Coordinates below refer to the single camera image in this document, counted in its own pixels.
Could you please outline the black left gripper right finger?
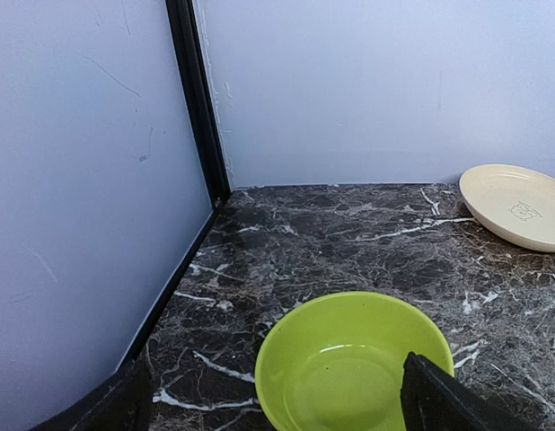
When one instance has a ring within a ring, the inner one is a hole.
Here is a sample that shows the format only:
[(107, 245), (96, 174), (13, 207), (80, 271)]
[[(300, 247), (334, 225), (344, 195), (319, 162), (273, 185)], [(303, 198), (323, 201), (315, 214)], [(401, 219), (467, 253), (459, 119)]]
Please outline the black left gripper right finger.
[(522, 419), (467, 389), (422, 355), (403, 365), (401, 411), (408, 430), (533, 430)]

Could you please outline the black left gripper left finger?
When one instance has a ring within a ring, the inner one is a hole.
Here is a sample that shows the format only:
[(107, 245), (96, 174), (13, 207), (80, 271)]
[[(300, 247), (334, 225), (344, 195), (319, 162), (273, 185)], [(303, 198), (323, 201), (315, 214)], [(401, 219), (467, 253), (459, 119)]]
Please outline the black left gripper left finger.
[(148, 430), (153, 383), (146, 364), (131, 361), (78, 403), (71, 430)]

